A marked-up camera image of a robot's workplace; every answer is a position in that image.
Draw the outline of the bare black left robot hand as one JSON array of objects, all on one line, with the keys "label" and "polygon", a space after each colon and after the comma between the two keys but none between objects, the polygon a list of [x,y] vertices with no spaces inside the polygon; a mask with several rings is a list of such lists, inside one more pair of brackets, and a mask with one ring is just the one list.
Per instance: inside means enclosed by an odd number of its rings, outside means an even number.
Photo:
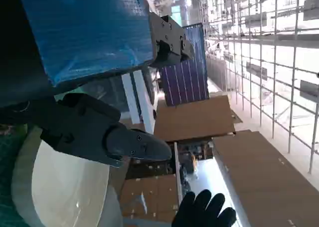
[{"label": "bare black left robot hand", "polygon": [[55,151],[114,167],[168,160],[165,141],[73,90],[193,56],[184,29],[146,0],[0,0],[0,122],[34,124]]}]

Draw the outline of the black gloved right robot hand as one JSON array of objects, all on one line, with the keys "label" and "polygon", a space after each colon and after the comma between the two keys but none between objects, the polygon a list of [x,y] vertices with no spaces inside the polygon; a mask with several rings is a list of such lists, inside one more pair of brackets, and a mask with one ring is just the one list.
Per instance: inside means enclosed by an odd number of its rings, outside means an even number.
[{"label": "black gloved right robot hand", "polygon": [[231,227],[235,224],[236,211],[232,207],[223,209],[225,196],[212,195],[205,189],[198,195],[187,192],[183,197],[173,227]]}]

